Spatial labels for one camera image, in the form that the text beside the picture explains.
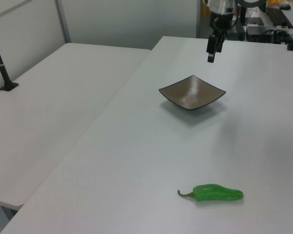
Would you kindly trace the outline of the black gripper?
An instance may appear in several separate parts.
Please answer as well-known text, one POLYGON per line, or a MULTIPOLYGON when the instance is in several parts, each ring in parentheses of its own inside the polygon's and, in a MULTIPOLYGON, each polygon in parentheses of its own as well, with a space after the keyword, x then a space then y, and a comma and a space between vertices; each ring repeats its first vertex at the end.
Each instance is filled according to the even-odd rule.
POLYGON ((219 35, 224 34, 230 30, 232 18, 233 13, 222 15, 211 12, 211 28, 213 29, 213 35, 209 36, 207 44, 208 62, 214 63, 215 52, 222 52, 225 37, 219 35))

